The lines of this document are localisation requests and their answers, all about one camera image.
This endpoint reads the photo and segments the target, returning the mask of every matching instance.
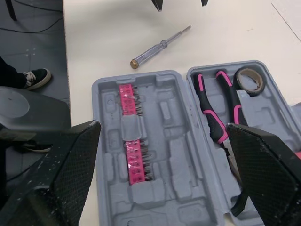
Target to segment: screwdriver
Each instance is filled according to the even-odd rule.
[[[137,69],[141,64],[145,63],[155,55],[157,55],[161,50],[167,48],[167,46],[176,38],[178,38],[181,34],[183,34],[185,31],[189,30],[191,26],[186,27],[183,31],[178,32],[174,36],[170,37],[167,40],[162,40],[159,44],[154,45],[152,48],[149,50],[145,51],[138,57],[134,58],[131,60],[130,65],[133,69]]]

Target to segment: tool case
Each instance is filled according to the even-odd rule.
[[[187,80],[176,71],[137,73],[102,78],[92,86],[94,118],[101,122],[96,178],[100,226],[222,226],[228,213],[237,226],[264,225],[250,198],[234,217],[230,209],[240,188],[225,151],[209,136],[192,82],[202,73],[208,99],[224,124],[226,99],[215,79],[224,70],[233,79],[243,67],[265,77],[266,87],[250,97],[238,90],[250,127],[279,136],[294,152],[301,150],[301,124],[259,61],[189,69]],[[125,120],[119,85],[137,87],[143,114]],[[130,185],[124,141],[141,139],[151,154],[154,179]]]

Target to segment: black sneaker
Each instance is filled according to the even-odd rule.
[[[44,86],[51,78],[51,73],[46,68],[32,70],[30,72],[23,72],[27,82],[23,89],[33,90]]]

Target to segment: screwdriver handle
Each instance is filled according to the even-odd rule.
[[[232,85],[232,82],[228,75],[224,71],[219,71],[216,74],[216,79],[218,80],[223,92],[226,96],[228,107],[230,110],[230,120],[235,124],[245,125],[246,119],[244,117],[243,111],[241,109],[241,104],[239,97],[235,88]]]
[[[206,94],[202,74],[195,74],[193,79],[194,87],[199,98],[201,110],[203,114],[206,115],[208,120],[208,125],[210,128],[210,137],[214,142],[221,144],[228,138],[225,126],[211,107],[211,104]]]
[[[167,46],[168,43],[165,40],[162,40],[159,44],[154,45],[153,47],[151,47],[150,49],[148,49],[147,51],[145,51],[144,53],[142,53],[141,55],[139,55],[131,61],[132,68],[135,69],[141,64],[148,61],[149,59],[153,58],[155,55],[161,52],[161,50],[167,48]]]

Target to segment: wire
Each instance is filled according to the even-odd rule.
[[[57,22],[59,22],[59,21],[62,20],[62,19],[63,19],[63,17],[62,17],[62,18],[59,18],[59,19],[58,19],[57,21],[55,21],[50,27],[48,27],[48,28],[46,28],[46,29],[44,29],[44,30],[42,30],[42,31],[38,31],[38,32],[23,32],[23,31],[16,31],[16,30],[11,30],[11,29],[2,28],[2,27],[0,27],[0,30],[4,30],[4,31],[8,31],[8,32],[17,32],[17,33],[26,33],[26,34],[36,34],[36,33],[44,32],[44,31],[46,31],[46,30],[52,28]]]
[[[14,177],[8,179],[8,180],[6,181],[6,183],[8,183],[8,182],[10,182],[10,181],[12,181],[12,180],[18,178],[19,176],[23,175],[23,174],[26,173],[33,165],[30,165],[29,167],[27,167],[26,169],[24,169],[21,173],[19,173],[19,174],[15,175]]]
[[[26,3],[23,3],[23,2],[20,2],[20,1],[17,1],[17,0],[14,0],[14,1],[17,2],[17,3],[19,3],[19,4],[21,4],[21,5],[29,6],[29,7],[32,7],[32,8],[38,8],[38,9],[42,9],[42,10],[46,10],[46,11],[63,13],[62,10],[58,10],[58,9],[41,8],[41,7],[37,7],[37,6],[28,5]]]

